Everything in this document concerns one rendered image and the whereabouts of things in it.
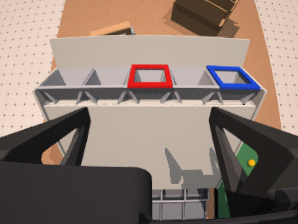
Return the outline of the red square band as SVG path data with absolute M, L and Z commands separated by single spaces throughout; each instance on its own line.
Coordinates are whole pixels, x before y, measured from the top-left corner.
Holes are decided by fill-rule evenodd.
M 166 82 L 134 82 L 136 69 L 164 69 Z M 173 88 L 168 65 L 132 65 L 128 88 Z

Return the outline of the brown cardboard box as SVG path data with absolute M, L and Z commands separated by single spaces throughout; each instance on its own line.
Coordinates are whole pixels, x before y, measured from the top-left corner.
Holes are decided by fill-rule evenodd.
M 198 36 L 216 37 L 239 2 L 239 0 L 236 3 L 235 1 L 174 0 L 171 21 Z

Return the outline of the yellow ball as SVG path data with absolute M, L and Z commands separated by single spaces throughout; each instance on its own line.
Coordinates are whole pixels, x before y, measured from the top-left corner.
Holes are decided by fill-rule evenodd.
M 248 161 L 248 165 L 249 165 L 249 166 L 254 166 L 254 165 L 255 165 L 255 161 L 254 161 L 253 159 L 250 159 L 250 160 Z

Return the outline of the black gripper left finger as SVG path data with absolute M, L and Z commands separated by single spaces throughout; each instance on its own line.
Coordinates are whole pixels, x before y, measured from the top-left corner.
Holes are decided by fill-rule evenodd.
M 90 124 L 88 107 L 82 107 L 50 121 L 0 137 L 0 159 L 6 162 L 43 164 L 43 152 L 76 129 L 59 165 L 81 166 Z

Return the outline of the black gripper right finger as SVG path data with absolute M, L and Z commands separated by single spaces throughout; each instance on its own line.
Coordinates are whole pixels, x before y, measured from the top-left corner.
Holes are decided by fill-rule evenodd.
M 297 135 L 216 106 L 209 125 L 231 217 L 249 216 L 271 192 L 298 188 Z M 256 151 L 258 161 L 249 176 L 223 128 Z

